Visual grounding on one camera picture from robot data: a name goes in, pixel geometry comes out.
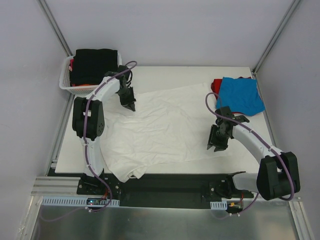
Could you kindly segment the blue t shirt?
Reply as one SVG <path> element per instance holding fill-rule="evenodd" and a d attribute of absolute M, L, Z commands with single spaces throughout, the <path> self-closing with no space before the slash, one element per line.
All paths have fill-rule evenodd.
<path fill-rule="evenodd" d="M 232 113 L 246 116 L 265 110 L 255 79 L 223 77 L 217 94 L 217 109 L 228 106 Z"/>

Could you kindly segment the white t shirt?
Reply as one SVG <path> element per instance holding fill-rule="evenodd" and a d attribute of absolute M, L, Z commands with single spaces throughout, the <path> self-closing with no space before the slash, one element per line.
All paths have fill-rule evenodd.
<path fill-rule="evenodd" d="M 158 164 L 212 160 L 231 150 L 208 148 L 216 118 L 206 107 L 207 83 L 135 96 L 135 111 L 114 95 L 103 104 L 100 149 L 107 168 L 122 182 L 140 178 Z"/>

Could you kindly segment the red t shirt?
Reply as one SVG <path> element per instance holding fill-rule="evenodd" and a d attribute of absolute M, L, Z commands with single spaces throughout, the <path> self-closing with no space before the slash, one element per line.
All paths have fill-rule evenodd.
<path fill-rule="evenodd" d="M 228 106 L 232 113 L 253 116 L 254 106 L 251 103 L 254 91 L 254 80 L 244 77 L 216 78 L 211 84 L 211 90 L 216 96 L 216 107 Z"/>

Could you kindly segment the white plastic basket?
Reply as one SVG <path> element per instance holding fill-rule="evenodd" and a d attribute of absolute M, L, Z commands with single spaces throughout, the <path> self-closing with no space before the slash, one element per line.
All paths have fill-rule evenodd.
<path fill-rule="evenodd" d="M 120 65 L 123 64 L 123 61 L 122 61 L 122 56 L 121 56 L 120 52 L 118 50 L 116 50 L 116 51 L 118 52 L 117 61 L 118 61 L 118 67 L 119 67 Z M 68 66 L 70 63 L 70 59 L 73 59 L 74 56 L 75 55 L 69 56 L 63 61 L 62 70 L 61 70 L 60 77 L 59 77 L 59 87 L 62 90 L 66 90 L 73 95 L 88 94 L 88 93 L 92 92 L 95 88 L 97 88 L 99 84 L 98 85 L 71 86 L 70 72 L 68 70 Z"/>

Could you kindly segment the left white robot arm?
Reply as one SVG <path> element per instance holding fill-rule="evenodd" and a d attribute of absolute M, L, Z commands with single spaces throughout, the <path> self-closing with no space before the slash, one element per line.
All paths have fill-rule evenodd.
<path fill-rule="evenodd" d="M 120 105 L 135 112 L 135 94 L 131 86 L 132 69 L 136 61 L 119 65 L 116 71 L 108 71 L 101 83 L 89 94 L 76 97 L 73 102 L 72 129 L 83 146 L 85 166 L 83 173 L 92 177 L 88 188 L 96 195 L 103 193 L 106 182 L 99 177 L 104 171 L 100 137 L 105 130 L 104 104 L 118 95 Z"/>

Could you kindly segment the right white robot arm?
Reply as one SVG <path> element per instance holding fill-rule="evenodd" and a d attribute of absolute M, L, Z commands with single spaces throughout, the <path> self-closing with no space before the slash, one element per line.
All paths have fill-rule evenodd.
<path fill-rule="evenodd" d="M 259 164 L 257 173 L 229 173 L 226 183 L 218 187 L 226 198 L 235 198 L 243 190 L 259 193 L 265 200 L 289 201 L 301 190 L 298 160 L 291 151 L 284 152 L 267 143 L 256 133 L 244 115 L 234 115 L 228 106 L 214 111 L 207 148 L 225 151 L 229 140 L 237 140 Z"/>

